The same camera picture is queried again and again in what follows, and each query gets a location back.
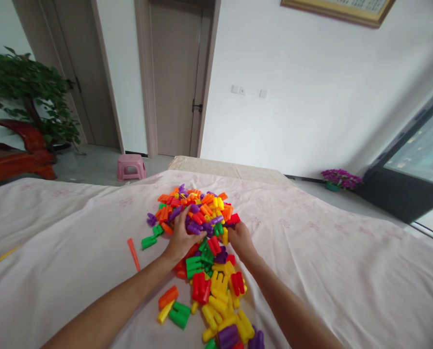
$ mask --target doorway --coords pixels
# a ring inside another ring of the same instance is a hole
[[[213,11],[151,0],[158,153],[197,156]]]
[[[135,0],[149,157],[200,156],[221,0]]]
[[[41,0],[89,144],[120,148],[90,0]]]

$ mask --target stool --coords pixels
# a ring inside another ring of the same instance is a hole
[[[136,172],[129,172],[128,168],[134,167]],[[118,159],[118,181],[126,179],[144,179],[147,177],[144,160],[139,154],[123,154]]]

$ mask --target sliding glass door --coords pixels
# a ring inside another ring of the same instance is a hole
[[[433,209],[433,103],[364,177],[357,194],[412,223]]]

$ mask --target mattress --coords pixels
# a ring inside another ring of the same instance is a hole
[[[346,348],[433,348],[433,248],[390,222],[342,211],[289,185],[165,171],[124,187],[22,179],[0,187],[0,348],[39,348],[94,300],[135,273],[127,239],[151,235],[146,213],[185,183],[225,191],[273,271]],[[142,267],[167,245],[138,251]],[[267,348],[288,348],[260,290],[238,261],[249,291],[241,307]],[[156,321],[170,274],[111,348],[203,348],[202,317],[186,330]]]
[[[273,169],[234,164],[230,162],[176,156],[168,170],[198,172],[207,175],[247,179],[268,184],[293,185],[281,172]]]

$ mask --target armrest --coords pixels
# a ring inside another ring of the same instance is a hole
[[[34,126],[18,120],[0,119],[0,126],[17,133],[24,141],[28,152],[35,153],[45,148],[43,135]]]

